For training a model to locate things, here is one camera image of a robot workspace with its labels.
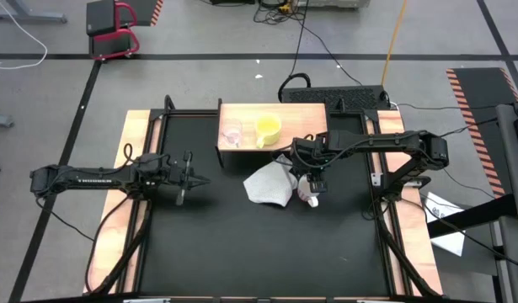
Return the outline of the grey flat device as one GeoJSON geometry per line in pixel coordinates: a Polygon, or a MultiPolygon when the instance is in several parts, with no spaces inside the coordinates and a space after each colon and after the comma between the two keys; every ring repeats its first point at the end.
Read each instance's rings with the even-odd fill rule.
{"type": "Polygon", "coordinates": [[[367,8],[371,0],[295,0],[298,7],[308,8],[367,8]]]}

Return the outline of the black aluminium table frame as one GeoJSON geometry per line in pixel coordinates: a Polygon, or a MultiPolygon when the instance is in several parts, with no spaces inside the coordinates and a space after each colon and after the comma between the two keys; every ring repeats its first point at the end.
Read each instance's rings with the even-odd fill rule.
{"type": "Polygon", "coordinates": [[[87,272],[91,288],[101,284],[131,234],[142,228],[142,243],[114,291],[194,300],[416,293],[379,232],[370,156],[355,155],[328,168],[328,191],[316,208],[296,196],[287,207],[257,205],[248,200],[243,181],[270,155],[217,151],[218,124],[214,109],[176,109],[167,116],[152,110],[140,124],[126,124],[123,141],[175,157],[191,151],[193,167],[210,183],[190,190],[182,205],[176,205],[173,189],[163,190],[153,202],[109,192],[107,221],[87,272]]]}

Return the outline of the black perforated computer case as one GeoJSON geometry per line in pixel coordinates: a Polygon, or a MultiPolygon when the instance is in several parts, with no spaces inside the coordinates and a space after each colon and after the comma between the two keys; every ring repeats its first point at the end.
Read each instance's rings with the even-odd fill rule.
{"type": "Polygon", "coordinates": [[[278,92],[282,103],[325,104],[328,111],[389,110],[389,95],[378,86],[322,88],[283,88],[278,92]]]}

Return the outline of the yellow mug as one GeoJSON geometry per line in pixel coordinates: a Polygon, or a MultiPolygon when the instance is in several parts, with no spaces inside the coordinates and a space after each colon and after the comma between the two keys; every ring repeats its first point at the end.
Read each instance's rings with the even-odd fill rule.
{"type": "Polygon", "coordinates": [[[255,120],[256,146],[261,149],[264,146],[274,145],[280,138],[282,123],[274,114],[264,114],[255,120]]]}

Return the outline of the black slanted beam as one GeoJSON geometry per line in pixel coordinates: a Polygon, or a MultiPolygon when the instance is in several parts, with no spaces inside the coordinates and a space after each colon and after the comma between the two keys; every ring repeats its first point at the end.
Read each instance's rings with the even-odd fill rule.
{"type": "Polygon", "coordinates": [[[447,215],[427,224],[430,238],[442,237],[454,232],[497,221],[501,216],[517,215],[515,196],[507,194],[485,204],[447,215]]]}

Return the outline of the grey table leg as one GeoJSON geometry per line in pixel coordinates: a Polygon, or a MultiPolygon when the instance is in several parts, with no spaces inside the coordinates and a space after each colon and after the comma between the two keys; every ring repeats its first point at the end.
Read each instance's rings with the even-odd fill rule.
{"type": "Polygon", "coordinates": [[[67,16],[64,13],[52,12],[33,12],[23,0],[3,0],[6,4],[1,3],[0,20],[15,19],[16,21],[26,22],[59,22],[65,24],[67,16]]]}

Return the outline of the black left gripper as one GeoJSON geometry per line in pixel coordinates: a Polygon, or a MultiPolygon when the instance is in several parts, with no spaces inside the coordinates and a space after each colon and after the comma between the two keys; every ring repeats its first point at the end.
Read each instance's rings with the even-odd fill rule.
{"type": "Polygon", "coordinates": [[[196,187],[208,185],[211,181],[209,178],[204,176],[196,175],[194,173],[190,174],[192,158],[193,153],[191,151],[185,151],[183,167],[180,167],[176,160],[171,160],[170,158],[162,165],[162,184],[172,185],[179,188],[179,193],[175,202],[177,206],[184,204],[184,198],[188,191],[196,187]]]}

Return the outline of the grey waffle cloth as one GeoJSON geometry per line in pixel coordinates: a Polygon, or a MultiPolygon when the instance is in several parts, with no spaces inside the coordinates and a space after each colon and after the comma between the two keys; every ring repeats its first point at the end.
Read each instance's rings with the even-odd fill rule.
{"type": "Polygon", "coordinates": [[[297,187],[290,172],[291,160],[285,155],[263,166],[243,181],[248,199],[255,204],[274,204],[286,207],[297,187]]]}

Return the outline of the red white patterned mug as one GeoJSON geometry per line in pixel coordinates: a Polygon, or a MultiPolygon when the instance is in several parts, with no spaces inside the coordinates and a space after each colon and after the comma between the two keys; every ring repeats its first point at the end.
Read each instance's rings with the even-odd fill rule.
{"type": "Polygon", "coordinates": [[[311,184],[307,180],[307,175],[300,177],[297,186],[297,194],[302,201],[307,202],[312,208],[318,207],[319,193],[313,193],[311,191],[311,184]]]}

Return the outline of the red black step stool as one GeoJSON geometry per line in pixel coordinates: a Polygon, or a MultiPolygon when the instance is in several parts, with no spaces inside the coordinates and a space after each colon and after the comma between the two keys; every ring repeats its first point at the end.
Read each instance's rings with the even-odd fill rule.
{"type": "Polygon", "coordinates": [[[137,25],[134,8],[126,2],[95,0],[87,4],[88,52],[95,61],[131,57],[140,43],[131,30],[137,25]]]}

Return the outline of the white paper sheet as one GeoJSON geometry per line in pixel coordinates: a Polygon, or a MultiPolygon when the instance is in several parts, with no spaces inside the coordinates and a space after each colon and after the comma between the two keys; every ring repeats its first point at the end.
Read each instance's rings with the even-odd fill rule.
{"type": "MultiPolygon", "coordinates": [[[[422,201],[425,203],[427,223],[436,221],[436,217],[444,218],[462,211],[461,207],[442,199],[432,192],[429,192],[422,201]]],[[[431,238],[430,240],[433,245],[455,254],[458,257],[462,256],[465,236],[461,234],[461,232],[454,232],[452,234],[431,238]]]]}

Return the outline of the large black orange-striped ramp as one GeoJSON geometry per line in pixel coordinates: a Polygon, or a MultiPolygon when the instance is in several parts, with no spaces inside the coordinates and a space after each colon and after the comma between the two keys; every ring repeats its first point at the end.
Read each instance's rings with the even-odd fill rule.
{"type": "Polygon", "coordinates": [[[518,102],[518,93],[500,67],[448,68],[446,76],[467,125],[495,198],[512,192],[495,107],[518,102]]]}

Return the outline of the clear glass mug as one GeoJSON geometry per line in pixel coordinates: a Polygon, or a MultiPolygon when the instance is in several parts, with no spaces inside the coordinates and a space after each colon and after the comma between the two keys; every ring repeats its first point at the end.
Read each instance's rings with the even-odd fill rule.
{"type": "Polygon", "coordinates": [[[227,146],[239,148],[243,137],[242,122],[237,119],[222,120],[220,136],[227,146]]]}

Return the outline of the small black orange-striped panel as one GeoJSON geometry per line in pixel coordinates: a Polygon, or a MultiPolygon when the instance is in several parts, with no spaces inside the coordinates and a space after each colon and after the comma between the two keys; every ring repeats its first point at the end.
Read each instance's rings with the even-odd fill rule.
{"type": "Polygon", "coordinates": [[[126,0],[134,9],[138,26],[155,26],[158,23],[164,0],[126,0]]]}

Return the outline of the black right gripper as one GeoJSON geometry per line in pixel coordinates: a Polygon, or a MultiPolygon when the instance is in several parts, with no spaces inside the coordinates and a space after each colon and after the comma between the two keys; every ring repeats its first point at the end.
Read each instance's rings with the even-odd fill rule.
{"type": "Polygon", "coordinates": [[[307,135],[304,138],[294,137],[291,142],[291,161],[293,171],[309,182],[313,194],[328,191],[323,177],[323,170],[330,160],[324,150],[325,134],[307,135]]]}

